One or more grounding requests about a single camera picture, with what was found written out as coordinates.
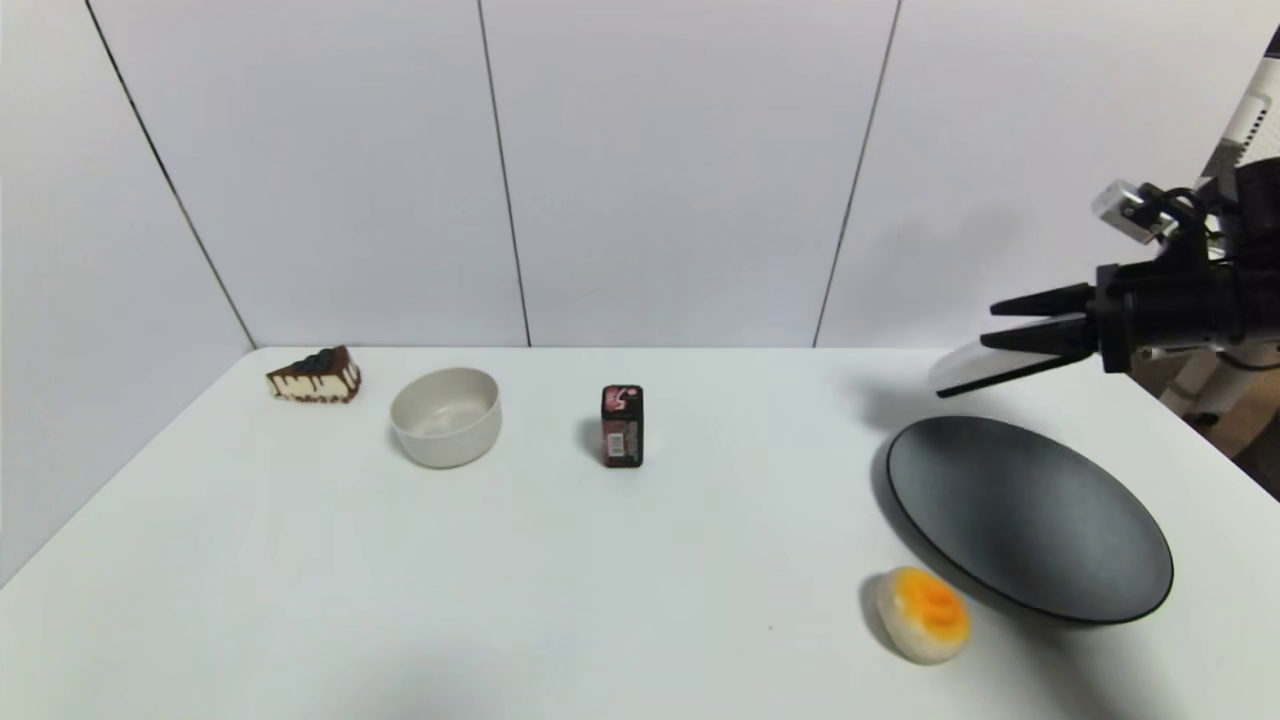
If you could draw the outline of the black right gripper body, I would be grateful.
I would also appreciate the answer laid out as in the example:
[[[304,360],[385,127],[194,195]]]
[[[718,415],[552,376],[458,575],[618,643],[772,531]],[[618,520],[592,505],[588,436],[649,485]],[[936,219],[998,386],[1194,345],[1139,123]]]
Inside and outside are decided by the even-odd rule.
[[[1098,269],[1093,320],[1107,373],[1128,373],[1147,350],[1229,347],[1245,340],[1242,295],[1231,272]]]

